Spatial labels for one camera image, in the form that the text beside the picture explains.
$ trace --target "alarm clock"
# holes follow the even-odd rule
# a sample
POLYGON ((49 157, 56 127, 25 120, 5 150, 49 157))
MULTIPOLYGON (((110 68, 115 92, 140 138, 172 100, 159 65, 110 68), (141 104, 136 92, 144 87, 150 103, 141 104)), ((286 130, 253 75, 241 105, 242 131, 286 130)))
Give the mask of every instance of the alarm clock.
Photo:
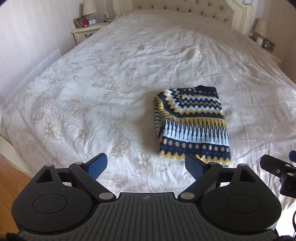
POLYGON ((89 22, 89 25, 96 24, 96 18, 91 18, 87 20, 89 22))

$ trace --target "wooden floor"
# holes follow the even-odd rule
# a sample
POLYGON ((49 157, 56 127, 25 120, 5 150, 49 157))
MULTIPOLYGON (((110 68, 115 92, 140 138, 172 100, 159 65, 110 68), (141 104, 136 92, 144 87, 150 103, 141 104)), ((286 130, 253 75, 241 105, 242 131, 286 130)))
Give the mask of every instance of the wooden floor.
POLYGON ((0 154, 0 236, 7 232, 18 232, 11 215, 11 205, 30 178, 15 169, 0 154))

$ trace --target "bed frame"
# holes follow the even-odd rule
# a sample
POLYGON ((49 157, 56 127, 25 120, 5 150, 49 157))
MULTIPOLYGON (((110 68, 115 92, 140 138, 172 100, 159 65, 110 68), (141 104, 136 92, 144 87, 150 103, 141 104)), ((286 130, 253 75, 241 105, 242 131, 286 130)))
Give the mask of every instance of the bed frame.
POLYGON ((143 9, 191 12, 224 22, 244 34, 250 27, 253 10, 252 5, 237 0, 113 0, 113 8, 116 16, 143 9))

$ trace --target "bedspread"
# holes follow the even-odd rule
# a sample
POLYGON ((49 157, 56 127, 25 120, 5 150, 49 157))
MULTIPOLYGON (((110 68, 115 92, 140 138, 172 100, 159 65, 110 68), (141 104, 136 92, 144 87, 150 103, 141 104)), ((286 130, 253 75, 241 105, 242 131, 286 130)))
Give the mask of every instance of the bedspread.
POLYGON ((116 195, 177 195, 194 179, 183 161, 159 157, 153 98, 198 85, 219 92, 231 167, 248 164, 283 209, 292 207, 259 161, 264 154, 287 161, 296 149, 295 84, 247 36, 191 13, 141 10, 102 28, 16 96, 1 135, 35 171, 104 152, 99 182, 116 195))

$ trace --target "ridged black panel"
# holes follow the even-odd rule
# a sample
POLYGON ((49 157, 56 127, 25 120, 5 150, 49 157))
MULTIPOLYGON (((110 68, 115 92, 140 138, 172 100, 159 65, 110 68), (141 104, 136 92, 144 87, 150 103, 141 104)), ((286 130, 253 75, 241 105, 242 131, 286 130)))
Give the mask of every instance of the ridged black panel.
POLYGON ((173 193, 122 193, 111 203, 100 204, 91 218, 75 230, 57 235, 26 231, 28 241, 271 241, 272 231, 241 236, 208 223, 193 203, 175 199, 173 193))

